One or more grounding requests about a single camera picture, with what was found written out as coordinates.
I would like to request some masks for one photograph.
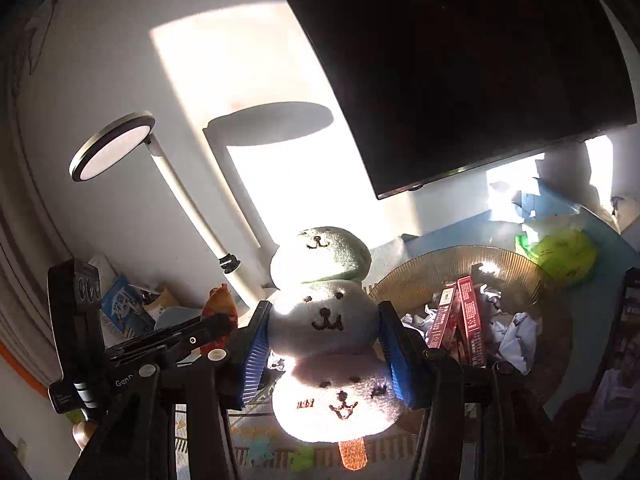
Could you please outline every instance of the television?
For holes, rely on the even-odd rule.
[[[636,122],[599,0],[287,0],[378,198]]]

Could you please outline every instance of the blue gripper pad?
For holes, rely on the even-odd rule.
[[[268,301],[258,303],[258,307],[244,332],[242,348],[239,349],[242,364],[237,401],[243,408],[247,402],[255,397],[262,371],[269,357],[267,322],[270,311],[271,303]]]
[[[425,408],[430,404],[433,378],[415,349],[390,301],[378,305],[380,331],[378,339],[385,361],[391,366],[396,397],[409,408]]]

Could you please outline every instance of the yellow-green plastic bag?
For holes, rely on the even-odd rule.
[[[533,244],[529,243],[526,233],[517,235],[516,252],[564,286],[585,278],[598,257],[596,244],[582,231],[572,227],[560,228]]]

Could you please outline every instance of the white plush ball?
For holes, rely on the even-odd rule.
[[[339,227],[316,227],[278,248],[271,279],[278,288],[325,280],[362,282],[370,267],[371,254],[358,237]]]
[[[304,442],[343,442],[380,433],[404,410],[385,362],[372,353],[297,362],[273,391],[282,429]]]
[[[354,282],[296,285],[278,293],[269,314],[271,349],[284,358],[350,352],[378,338],[378,306]]]

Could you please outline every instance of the desk lamp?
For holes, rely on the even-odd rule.
[[[223,247],[205,222],[167,160],[158,139],[151,132],[155,124],[156,119],[149,112],[132,113],[113,121],[78,150],[71,160],[69,174],[76,182],[90,180],[144,144],[183,211],[219,259],[227,281],[249,309],[255,308],[260,300],[266,298],[266,291],[260,285],[252,283],[240,261]]]

